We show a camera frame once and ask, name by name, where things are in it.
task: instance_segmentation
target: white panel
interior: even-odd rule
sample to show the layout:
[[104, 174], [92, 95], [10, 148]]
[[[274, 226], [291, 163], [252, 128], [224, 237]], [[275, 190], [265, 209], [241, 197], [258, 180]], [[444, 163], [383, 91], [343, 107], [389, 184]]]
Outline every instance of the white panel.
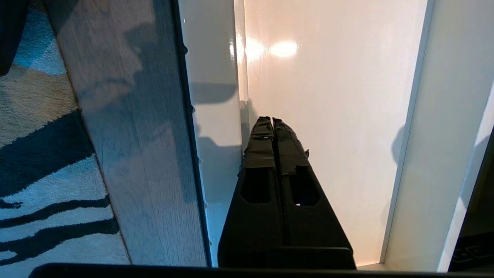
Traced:
[[182, 32], [206, 203], [211, 258], [230, 207], [242, 159], [232, 0], [181, 0]]
[[385, 258], [389, 269], [448, 268], [492, 129], [485, 108], [494, 79], [493, 10], [490, 0], [435, 1]]
[[357, 265], [380, 260], [426, 4], [244, 3], [250, 124], [279, 117], [310, 149]]

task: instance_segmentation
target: striped rug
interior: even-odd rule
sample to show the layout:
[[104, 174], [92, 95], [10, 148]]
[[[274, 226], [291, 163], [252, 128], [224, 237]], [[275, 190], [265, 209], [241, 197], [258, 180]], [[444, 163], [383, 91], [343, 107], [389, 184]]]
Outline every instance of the striped rug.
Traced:
[[40, 1], [0, 78], [0, 277], [49, 262], [129, 264]]

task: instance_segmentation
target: white wall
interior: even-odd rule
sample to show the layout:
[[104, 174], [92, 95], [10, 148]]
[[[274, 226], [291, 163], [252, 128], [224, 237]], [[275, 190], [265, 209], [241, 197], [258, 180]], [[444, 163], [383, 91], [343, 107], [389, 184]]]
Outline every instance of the white wall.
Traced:
[[196, 145], [211, 258], [230, 207], [242, 159], [232, 0], [181, 0]]
[[426, 0], [244, 2], [250, 123], [279, 117], [310, 149], [357, 265], [380, 260], [425, 7]]
[[448, 269], [493, 125], [493, 10], [491, 0], [435, 1], [388, 269]]

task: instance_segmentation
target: wooden floor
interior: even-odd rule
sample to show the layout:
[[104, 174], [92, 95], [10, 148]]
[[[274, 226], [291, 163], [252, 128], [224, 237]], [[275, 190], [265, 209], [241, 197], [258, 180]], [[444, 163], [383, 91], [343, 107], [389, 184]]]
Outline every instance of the wooden floor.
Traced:
[[132, 263], [205, 266], [168, 1], [46, 8]]

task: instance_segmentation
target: black stripe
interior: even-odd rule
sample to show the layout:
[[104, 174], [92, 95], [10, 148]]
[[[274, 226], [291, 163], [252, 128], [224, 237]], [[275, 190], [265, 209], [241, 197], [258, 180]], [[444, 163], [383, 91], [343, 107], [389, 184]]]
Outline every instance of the black stripe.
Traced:
[[89, 157], [93, 148], [75, 110], [0, 148], [0, 198]]
[[54, 215], [55, 213], [73, 210], [76, 208], [104, 208], [107, 207], [109, 204], [110, 198], [108, 197], [108, 195], [106, 195], [105, 198], [99, 200], [71, 200], [68, 202], [51, 204], [28, 215], [0, 220], [0, 228], [8, 228], [23, 225], [37, 220], [43, 220]]
[[119, 227], [115, 218], [43, 229], [38, 231], [34, 236], [0, 242], [0, 252], [11, 251], [17, 254], [13, 258], [0, 260], [0, 266], [37, 257], [68, 239], [80, 238], [94, 233], [116, 234], [118, 231]]

